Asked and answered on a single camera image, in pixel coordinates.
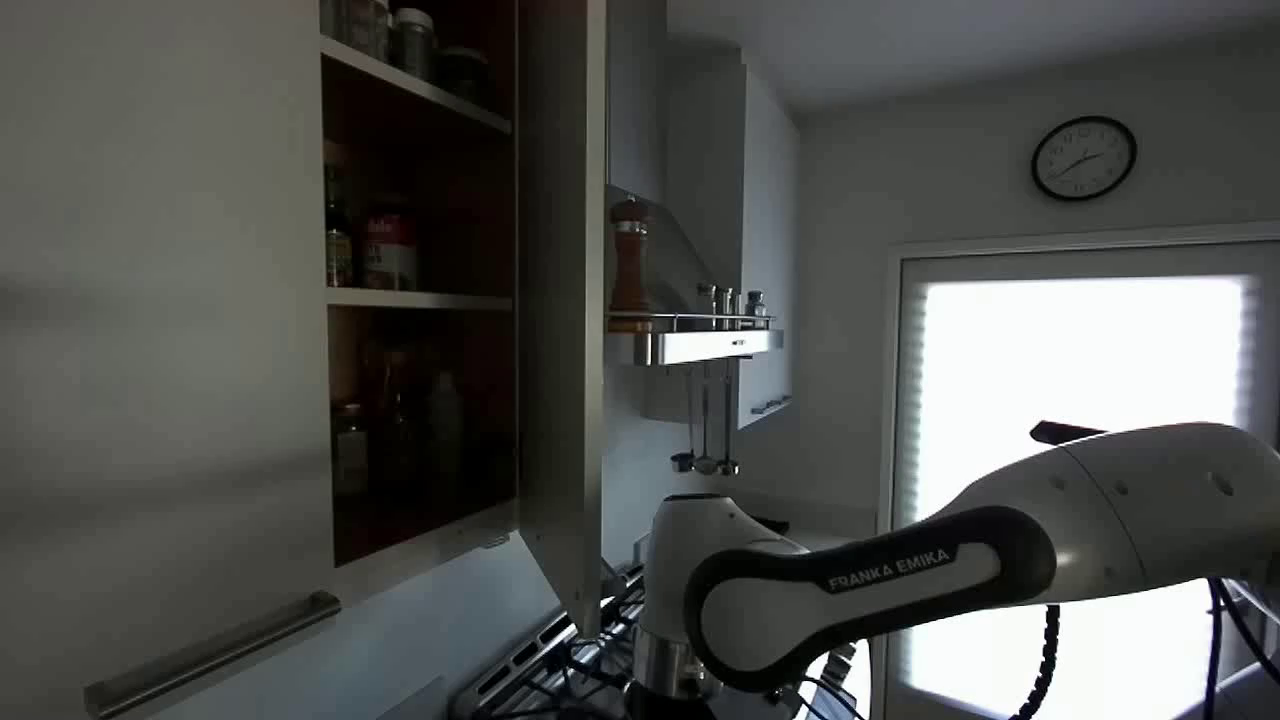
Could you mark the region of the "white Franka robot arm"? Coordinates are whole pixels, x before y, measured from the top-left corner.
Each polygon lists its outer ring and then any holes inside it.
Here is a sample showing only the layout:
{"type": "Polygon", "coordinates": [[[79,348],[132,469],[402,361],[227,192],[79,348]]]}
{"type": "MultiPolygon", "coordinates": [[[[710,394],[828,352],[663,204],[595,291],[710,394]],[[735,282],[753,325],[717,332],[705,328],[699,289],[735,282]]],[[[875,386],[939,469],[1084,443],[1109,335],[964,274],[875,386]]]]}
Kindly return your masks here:
{"type": "Polygon", "coordinates": [[[774,690],[850,639],[1183,578],[1268,583],[1278,560],[1280,456],[1233,422],[1071,437],[828,546],[689,490],[652,515],[634,683],[669,704],[774,690]]]}

